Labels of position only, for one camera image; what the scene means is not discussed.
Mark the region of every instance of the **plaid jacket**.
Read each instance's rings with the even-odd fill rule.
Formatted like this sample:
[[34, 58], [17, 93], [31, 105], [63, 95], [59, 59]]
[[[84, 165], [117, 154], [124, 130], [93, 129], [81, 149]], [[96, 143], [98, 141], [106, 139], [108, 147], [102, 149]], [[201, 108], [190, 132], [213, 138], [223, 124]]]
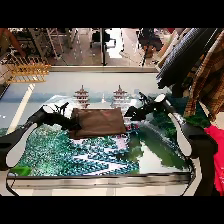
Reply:
[[195, 114], [197, 100], [201, 100], [209, 109], [212, 121], [220, 111], [224, 111], [224, 31], [209, 49], [195, 74], [185, 117]]

